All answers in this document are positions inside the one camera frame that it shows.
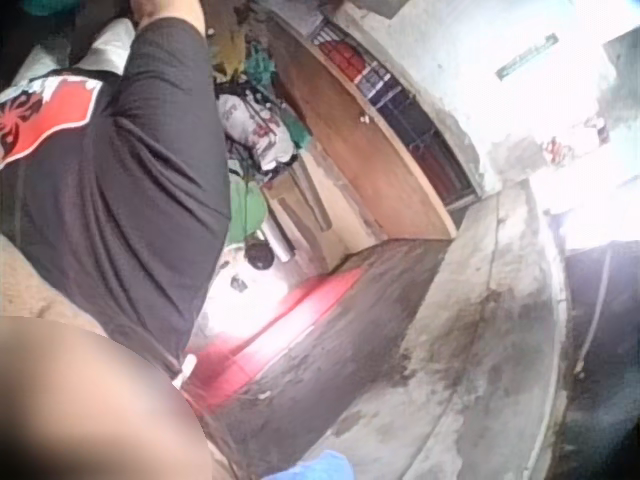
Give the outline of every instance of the white wall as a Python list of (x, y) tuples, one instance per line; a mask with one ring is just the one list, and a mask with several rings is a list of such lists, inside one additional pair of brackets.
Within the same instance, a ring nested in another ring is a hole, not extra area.
[[(482, 194), (544, 165), (537, 144), (597, 110), (615, 72), (569, 0), (410, 0), (392, 20), (350, 3), (334, 19), (416, 91), (444, 109), (477, 157), (443, 128)], [(495, 72), (556, 33), (558, 45), (501, 82)]]

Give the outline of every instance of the cable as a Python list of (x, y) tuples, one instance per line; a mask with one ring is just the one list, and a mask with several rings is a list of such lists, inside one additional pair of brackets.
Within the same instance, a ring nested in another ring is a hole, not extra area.
[(609, 244), (607, 246), (607, 253), (604, 257), (604, 266), (602, 267), (602, 278), (600, 280), (600, 290), (598, 291), (598, 300), (596, 302), (596, 309), (595, 309), (595, 312), (593, 312), (593, 320), (591, 320), (589, 333), (587, 334), (587, 338), (584, 341), (584, 345), (582, 345), (582, 349), (580, 350), (578, 363), (576, 363), (576, 368), (573, 371), (574, 375), (579, 375), (582, 373), (582, 370), (584, 368), (584, 359), (587, 356), (587, 353), (589, 352), (589, 348), (591, 348), (591, 344), (593, 343), (593, 337), (596, 334), (596, 329), (598, 328), (598, 323), (600, 322), (602, 307), (604, 305), (604, 300), (607, 295), (607, 286), (609, 285), (609, 273), (611, 272), (612, 252), (613, 252), (613, 246)]

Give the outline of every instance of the black t-shirt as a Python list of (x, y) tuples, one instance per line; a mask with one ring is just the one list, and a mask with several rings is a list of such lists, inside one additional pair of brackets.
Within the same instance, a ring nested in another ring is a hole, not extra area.
[(19, 90), (0, 97), (2, 233), (113, 340), (180, 359), (230, 217), (204, 38), (159, 20), (121, 78), (57, 72)]

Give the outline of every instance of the wooden door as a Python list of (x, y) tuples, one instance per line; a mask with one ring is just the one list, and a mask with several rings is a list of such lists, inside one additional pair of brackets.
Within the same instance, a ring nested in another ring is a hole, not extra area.
[(450, 239), (442, 201), (400, 139), (357, 88), (283, 21), (270, 49), (292, 107), (391, 238)]

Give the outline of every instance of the white bag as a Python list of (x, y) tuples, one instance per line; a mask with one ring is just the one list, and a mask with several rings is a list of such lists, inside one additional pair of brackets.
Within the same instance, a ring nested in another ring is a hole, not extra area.
[(227, 135), (250, 148), (263, 171), (288, 162), (296, 153), (282, 120), (253, 97), (220, 95), (218, 110)]

